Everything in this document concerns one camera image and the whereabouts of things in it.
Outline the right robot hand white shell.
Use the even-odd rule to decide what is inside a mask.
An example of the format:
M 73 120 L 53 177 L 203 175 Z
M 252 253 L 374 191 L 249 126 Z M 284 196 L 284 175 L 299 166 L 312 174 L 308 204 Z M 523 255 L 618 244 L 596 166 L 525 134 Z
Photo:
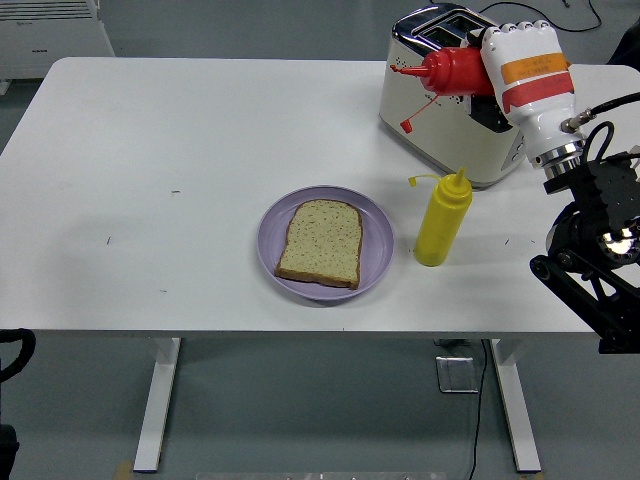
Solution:
M 467 33 L 477 48 L 508 123 L 520 130 L 530 162 L 541 168 L 579 152 L 583 136 L 565 131 L 575 88 L 555 29 L 545 20 L 505 23 Z

